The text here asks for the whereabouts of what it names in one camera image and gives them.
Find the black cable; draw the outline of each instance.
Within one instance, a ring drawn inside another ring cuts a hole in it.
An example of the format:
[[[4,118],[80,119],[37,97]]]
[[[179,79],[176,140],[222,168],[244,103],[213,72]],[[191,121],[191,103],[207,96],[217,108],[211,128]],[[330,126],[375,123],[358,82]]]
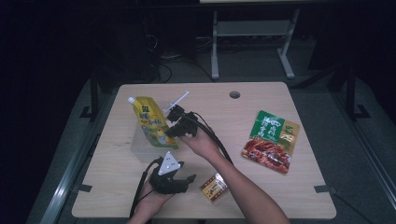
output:
[[[231,164],[233,164],[233,161],[231,160],[230,155],[228,154],[227,150],[225,149],[224,145],[221,143],[221,141],[218,139],[218,137],[213,133],[213,131],[209,130],[206,128],[206,126],[204,124],[202,124],[201,122],[195,120],[195,119],[191,119],[187,116],[184,115],[180,115],[182,118],[185,119],[189,119],[190,121],[194,122],[195,124],[198,125],[198,127],[200,127],[207,135],[209,135],[209,137],[219,146],[222,154],[224,155],[225,159],[227,159],[227,161],[229,161]]]
[[[145,196],[141,197],[138,202],[140,203],[140,201],[142,201],[144,198],[149,196],[149,194],[152,193],[152,191],[154,191],[154,189],[152,189],[149,193],[145,194]]]
[[[168,71],[169,71],[169,78],[167,78],[166,80],[163,80],[162,77],[161,77],[161,72],[158,72],[158,73],[159,73],[159,76],[160,76],[160,81],[161,81],[162,83],[166,83],[166,82],[168,82],[168,81],[171,79],[171,77],[172,77],[172,75],[173,75],[172,69],[171,69],[170,67],[166,66],[166,65],[163,64],[163,63],[160,63],[159,66],[163,66],[163,67],[165,67],[166,69],[168,69]]]
[[[149,173],[149,169],[151,168],[151,166],[154,163],[158,163],[158,161],[159,161],[159,159],[157,159],[155,161],[152,161],[148,165],[148,168],[146,169],[146,171],[143,172],[142,177],[140,178],[140,181],[139,181],[139,185],[137,186],[136,194],[134,195],[134,202],[132,203],[132,207],[131,207],[131,212],[130,212],[129,218],[131,218],[134,215],[134,210],[136,209],[137,204],[140,202],[140,200],[139,200],[140,192],[142,191],[143,185],[145,184],[146,177],[148,176],[148,173]]]
[[[213,79],[212,76],[210,76],[210,74],[207,73],[206,70],[205,70],[201,65],[199,65],[198,63],[193,63],[193,62],[189,62],[189,61],[183,61],[183,62],[166,62],[166,63],[190,63],[190,64],[193,64],[193,65],[199,67],[199,68],[205,73],[205,75],[206,75],[207,77],[210,78],[211,81],[213,81],[213,82],[216,81],[216,80]]]
[[[355,208],[352,204],[350,204],[349,202],[347,202],[344,198],[342,198],[339,194],[334,193],[333,194],[336,198],[338,198],[341,202],[343,202],[344,204],[346,204],[347,206],[349,206],[350,208],[352,208],[352,210],[354,210],[356,213],[358,213],[362,218],[364,218],[364,220],[366,220],[368,223],[370,224],[374,224],[374,222],[372,222],[368,217],[366,217],[361,211],[359,211],[357,208]]]

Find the food package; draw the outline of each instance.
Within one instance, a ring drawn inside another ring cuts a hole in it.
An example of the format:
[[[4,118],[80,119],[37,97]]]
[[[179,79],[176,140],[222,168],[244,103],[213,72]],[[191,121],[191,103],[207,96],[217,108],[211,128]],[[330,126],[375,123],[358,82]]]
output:
[[[169,126],[163,112],[151,97],[130,97],[128,101],[133,105],[143,133],[152,146],[178,148],[177,141],[165,134]]]
[[[287,174],[300,125],[261,110],[254,122],[242,156]]]

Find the juice pouch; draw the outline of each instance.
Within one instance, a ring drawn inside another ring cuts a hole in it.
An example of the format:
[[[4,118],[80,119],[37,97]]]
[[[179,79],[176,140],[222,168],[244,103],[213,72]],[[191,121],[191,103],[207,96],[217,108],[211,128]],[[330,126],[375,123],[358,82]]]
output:
[[[128,101],[134,106],[143,133],[152,146],[178,148],[176,140],[165,134],[169,127],[163,112],[151,97],[130,97]]]

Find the person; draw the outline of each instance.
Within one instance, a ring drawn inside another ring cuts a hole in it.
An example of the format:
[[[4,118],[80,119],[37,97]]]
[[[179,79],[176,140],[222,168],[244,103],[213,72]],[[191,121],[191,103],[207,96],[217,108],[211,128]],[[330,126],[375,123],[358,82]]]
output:
[[[181,136],[179,139],[218,171],[249,223],[290,223],[279,205],[227,161],[220,153],[219,147],[202,129],[198,128],[195,137]],[[174,196],[156,192],[148,181],[140,195],[146,196],[137,205],[128,224],[146,223]]]

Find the wooden table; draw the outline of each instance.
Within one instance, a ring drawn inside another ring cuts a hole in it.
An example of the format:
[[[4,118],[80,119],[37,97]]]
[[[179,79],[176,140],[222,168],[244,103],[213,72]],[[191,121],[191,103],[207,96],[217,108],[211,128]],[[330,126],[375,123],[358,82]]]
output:
[[[147,163],[140,161],[132,144],[137,119],[127,99],[151,96],[156,101],[171,101],[185,91],[190,94],[180,103],[186,112],[203,116],[227,148],[234,165],[262,187],[282,207],[289,218],[333,218],[336,215],[328,192],[316,193],[314,186],[325,182],[309,144],[289,90],[281,82],[196,83],[124,85],[120,88],[106,126],[94,152],[83,185],[73,206],[75,217],[128,217],[134,194]],[[240,92],[238,99],[231,91]],[[281,175],[241,156],[254,120],[260,110],[301,125],[287,175]],[[169,201],[156,217],[161,218],[242,218],[230,192],[212,204],[199,190],[216,173],[210,164],[179,142],[173,151],[184,167],[175,177],[197,174],[186,193]]]

